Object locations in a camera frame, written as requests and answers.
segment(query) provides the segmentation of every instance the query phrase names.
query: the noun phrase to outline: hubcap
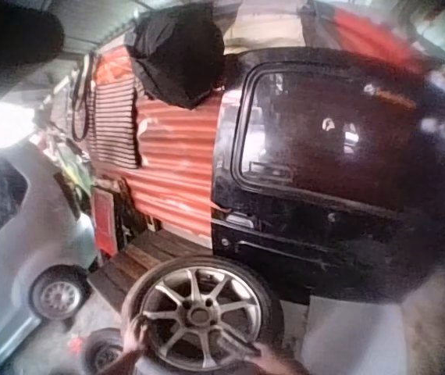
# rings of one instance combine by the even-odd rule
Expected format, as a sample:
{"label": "hubcap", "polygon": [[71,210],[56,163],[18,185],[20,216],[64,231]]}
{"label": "hubcap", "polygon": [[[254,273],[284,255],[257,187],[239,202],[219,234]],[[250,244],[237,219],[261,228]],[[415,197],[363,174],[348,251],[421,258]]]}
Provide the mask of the hubcap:
{"label": "hubcap", "polygon": [[226,330],[254,341],[261,306],[253,290],[230,271],[187,267],[169,273],[146,293],[141,311],[158,356],[181,369],[211,371],[237,358],[218,344]]}
{"label": "hubcap", "polygon": [[42,291],[41,304],[54,317],[66,316],[77,308],[82,299],[79,289],[67,281],[50,283]]}
{"label": "hubcap", "polygon": [[118,346],[106,345],[99,349],[96,357],[94,358],[94,367],[97,371],[103,370],[110,363],[115,362],[119,358],[122,348]]}

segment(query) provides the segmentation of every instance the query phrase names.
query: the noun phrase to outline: black tarp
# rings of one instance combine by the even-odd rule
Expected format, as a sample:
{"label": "black tarp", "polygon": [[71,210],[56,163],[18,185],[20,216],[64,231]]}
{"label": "black tarp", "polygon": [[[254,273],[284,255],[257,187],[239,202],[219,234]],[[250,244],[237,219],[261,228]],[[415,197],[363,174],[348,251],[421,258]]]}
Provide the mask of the black tarp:
{"label": "black tarp", "polygon": [[224,41],[212,5],[153,12],[126,35],[125,44],[145,91],[171,105],[194,108],[223,70]]}

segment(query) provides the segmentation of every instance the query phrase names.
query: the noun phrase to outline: silver car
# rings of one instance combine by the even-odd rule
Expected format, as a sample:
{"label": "silver car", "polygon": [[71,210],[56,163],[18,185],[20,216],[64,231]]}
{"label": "silver car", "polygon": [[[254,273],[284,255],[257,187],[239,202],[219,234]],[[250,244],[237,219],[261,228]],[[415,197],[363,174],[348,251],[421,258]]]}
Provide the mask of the silver car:
{"label": "silver car", "polygon": [[95,256],[60,170],[28,141],[0,150],[0,363],[43,318],[80,308]]}

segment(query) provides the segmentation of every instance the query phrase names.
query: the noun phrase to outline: hand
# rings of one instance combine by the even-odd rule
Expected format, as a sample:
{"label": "hand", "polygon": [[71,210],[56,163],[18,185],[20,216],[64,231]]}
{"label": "hand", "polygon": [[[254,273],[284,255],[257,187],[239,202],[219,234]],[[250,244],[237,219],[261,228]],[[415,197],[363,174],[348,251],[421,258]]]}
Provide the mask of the hand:
{"label": "hand", "polygon": [[148,349],[147,331],[148,321],[143,316],[138,315],[132,319],[123,334],[123,354],[146,352]]}
{"label": "hand", "polygon": [[268,375],[307,375],[309,372],[295,359],[287,358],[273,351],[269,346],[254,343],[261,351],[260,357],[247,357],[245,360],[254,363]]}

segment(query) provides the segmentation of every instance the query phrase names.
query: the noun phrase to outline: wooden plank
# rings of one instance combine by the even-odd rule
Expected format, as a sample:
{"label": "wooden plank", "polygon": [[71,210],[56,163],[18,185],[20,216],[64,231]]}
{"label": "wooden plank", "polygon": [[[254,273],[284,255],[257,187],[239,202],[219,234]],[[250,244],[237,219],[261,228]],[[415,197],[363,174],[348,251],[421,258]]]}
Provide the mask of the wooden plank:
{"label": "wooden plank", "polygon": [[160,230],[157,236],[151,240],[156,247],[174,256],[211,255],[212,250],[185,240],[167,230]]}
{"label": "wooden plank", "polygon": [[110,281],[119,287],[119,289],[125,294],[127,294],[127,292],[134,285],[135,280],[116,268],[116,266],[111,262],[107,262],[100,270],[102,270],[106,274],[107,278],[110,279]]}
{"label": "wooden plank", "polygon": [[120,313],[123,301],[126,299],[126,294],[111,282],[101,269],[89,275],[87,281],[115,311]]}
{"label": "wooden plank", "polygon": [[149,254],[155,259],[160,260],[161,262],[167,262],[174,257],[167,252],[164,252],[160,248],[155,247],[152,243],[155,239],[156,234],[146,230],[139,237],[133,239],[130,245],[133,245],[135,248],[139,248],[142,252]]}
{"label": "wooden plank", "polygon": [[110,262],[112,262],[116,268],[128,274],[134,280],[139,279],[147,271],[146,268],[144,268],[134,259],[130,258],[125,252],[120,252],[119,254],[113,256],[110,259]]}
{"label": "wooden plank", "polygon": [[156,259],[154,256],[149,255],[146,252],[143,252],[140,248],[132,244],[128,244],[125,251],[126,254],[130,256],[130,258],[134,259],[136,262],[141,264],[147,270],[150,270],[151,268],[162,263],[160,259]]}

